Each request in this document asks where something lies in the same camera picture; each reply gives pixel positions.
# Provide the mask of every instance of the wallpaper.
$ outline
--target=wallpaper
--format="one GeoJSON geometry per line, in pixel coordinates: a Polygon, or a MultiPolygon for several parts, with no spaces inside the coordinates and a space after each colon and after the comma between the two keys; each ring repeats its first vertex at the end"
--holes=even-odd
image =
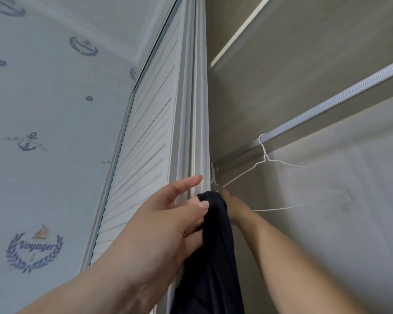
{"type": "Polygon", "coordinates": [[[136,73],[0,0],[0,313],[79,273],[136,73]]]}

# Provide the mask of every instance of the wire hanger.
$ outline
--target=wire hanger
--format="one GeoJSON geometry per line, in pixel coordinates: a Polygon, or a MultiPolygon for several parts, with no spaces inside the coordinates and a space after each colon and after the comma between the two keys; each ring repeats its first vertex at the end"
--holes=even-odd
{"type": "MultiPolygon", "coordinates": [[[[289,166],[293,166],[293,167],[298,167],[298,168],[301,168],[301,169],[307,169],[307,170],[313,171],[313,172],[318,172],[318,173],[323,173],[323,174],[332,175],[332,176],[337,177],[338,179],[341,179],[341,177],[340,177],[339,175],[332,174],[332,173],[329,173],[329,172],[323,172],[323,171],[319,171],[319,170],[316,170],[316,169],[311,169],[311,168],[308,168],[308,167],[303,167],[303,166],[298,166],[298,165],[294,165],[294,164],[290,164],[290,163],[285,163],[285,162],[280,161],[280,160],[271,160],[271,159],[268,157],[267,151],[266,151],[264,145],[263,145],[262,142],[261,142],[261,137],[264,136],[265,134],[266,134],[266,133],[263,133],[263,134],[261,134],[261,135],[258,137],[258,142],[259,142],[259,144],[260,144],[260,146],[262,147],[262,150],[263,150],[263,152],[264,152],[264,160],[261,161],[261,162],[257,162],[257,163],[256,163],[254,166],[252,166],[250,169],[248,169],[248,170],[246,170],[245,172],[241,173],[240,175],[238,175],[237,177],[235,177],[234,179],[232,179],[230,182],[228,182],[227,184],[225,184],[223,187],[228,186],[229,184],[231,184],[232,182],[234,182],[234,181],[235,181],[236,179],[238,179],[239,177],[243,176],[243,175],[246,174],[247,172],[250,172],[251,170],[253,170],[254,168],[256,168],[256,166],[257,166],[258,164],[265,163],[266,161],[269,161],[269,162],[279,162],[279,163],[283,163],[283,164],[285,164],[285,165],[289,165],[289,166]]],[[[217,182],[215,181],[215,171],[214,171],[214,163],[213,163],[213,162],[211,163],[211,180],[212,180],[212,185],[214,186],[214,189],[218,192],[218,191],[220,190],[220,185],[218,185],[217,182]]],[[[283,210],[283,209],[291,209],[291,208],[297,208],[297,207],[304,207],[304,206],[309,206],[309,205],[313,205],[313,204],[317,204],[317,203],[321,203],[321,202],[330,200],[330,199],[335,198],[335,197],[337,197],[337,196],[339,196],[339,195],[340,195],[340,194],[337,194],[337,195],[335,195],[335,196],[331,196],[331,197],[329,197],[329,198],[325,198],[325,199],[323,199],[323,200],[319,200],[319,201],[307,203],[307,204],[304,204],[304,205],[291,206],[291,207],[283,207],[283,208],[274,208],[274,209],[262,209],[262,210],[256,210],[256,211],[257,211],[257,212],[259,212],[259,211],[280,211],[280,210],[283,210]]]]}

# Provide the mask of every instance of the black fabric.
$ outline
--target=black fabric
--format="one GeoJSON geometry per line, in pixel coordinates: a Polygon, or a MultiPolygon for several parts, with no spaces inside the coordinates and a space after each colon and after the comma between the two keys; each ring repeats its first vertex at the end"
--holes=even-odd
{"type": "Polygon", "coordinates": [[[243,314],[226,203],[216,192],[198,198],[210,202],[202,226],[204,245],[185,260],[171,314],[243,314]]]}

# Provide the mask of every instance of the left hand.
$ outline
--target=left hand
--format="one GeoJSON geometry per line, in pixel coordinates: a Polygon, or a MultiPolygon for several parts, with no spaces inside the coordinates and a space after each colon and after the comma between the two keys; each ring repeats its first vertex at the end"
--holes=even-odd
{"type": "Polygon", "coordinates": [[[202,230],[194,231],[203,223],[209,203],[193,198],[182,206],[173,205],[178,195],[201,181],[201,175],[188,177],[157,191],[91,266],[107,272],[116,282],[113,297],[120,298],[118,313],[148,314],[182,262],[203,244],[202,230]],[[127,301],[126,294],[134,297],[127,301]]]}

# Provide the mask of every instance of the white louvered door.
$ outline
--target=white louvered door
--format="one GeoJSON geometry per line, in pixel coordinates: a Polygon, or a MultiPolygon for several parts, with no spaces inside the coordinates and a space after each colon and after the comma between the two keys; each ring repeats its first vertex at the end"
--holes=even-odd
{"type": "Polygon", "coordinates": [[[130,104],[90,264],[162,186],[203,174],[198,191],[210,188],[204,0],[176,0],[130,104]]]}

